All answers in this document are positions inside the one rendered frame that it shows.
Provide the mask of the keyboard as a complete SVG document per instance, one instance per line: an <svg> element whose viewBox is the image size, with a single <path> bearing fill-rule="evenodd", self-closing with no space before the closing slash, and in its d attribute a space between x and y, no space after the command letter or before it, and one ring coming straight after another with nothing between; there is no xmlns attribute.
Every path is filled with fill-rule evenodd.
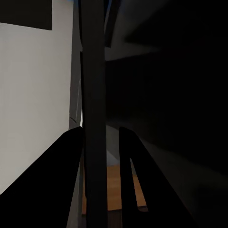
<svg viewBox="0 0 228 228"><path fill-rule="evenodd" d="M104 0L79 0L86 228L108 228Z"/></svg>

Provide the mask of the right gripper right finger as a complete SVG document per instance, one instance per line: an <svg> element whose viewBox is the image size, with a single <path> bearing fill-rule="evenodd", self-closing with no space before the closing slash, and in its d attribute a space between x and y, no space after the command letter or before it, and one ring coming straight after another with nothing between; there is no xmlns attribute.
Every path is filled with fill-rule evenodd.
<svg viewBox="0 0 228 228"><path fill-rule="evenodd" d="M199 228L138 135L119 127L123 228ZM149 212L138 210L132 159Z"/></svg>

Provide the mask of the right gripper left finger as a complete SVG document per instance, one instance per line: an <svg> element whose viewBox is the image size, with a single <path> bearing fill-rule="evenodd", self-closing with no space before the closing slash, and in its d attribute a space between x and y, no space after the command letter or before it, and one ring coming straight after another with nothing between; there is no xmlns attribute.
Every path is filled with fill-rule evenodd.
<svg viewBox="0 0 228 228"><path fill-rule="evenodd" d="M0 195L0 228L67 228L82 149L79 126L39 156Z"/></svg>

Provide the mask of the monitor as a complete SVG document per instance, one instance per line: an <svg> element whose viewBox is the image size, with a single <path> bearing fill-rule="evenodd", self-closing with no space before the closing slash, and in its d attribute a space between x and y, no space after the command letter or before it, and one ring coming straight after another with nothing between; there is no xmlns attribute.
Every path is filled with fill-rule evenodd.
<svg viewBox="0 0 228 228"><path fill-rule="evenodd" d="M104 0L104 21L109 0ZM0 22L52 29L52 0L0 0Z"/></svg>

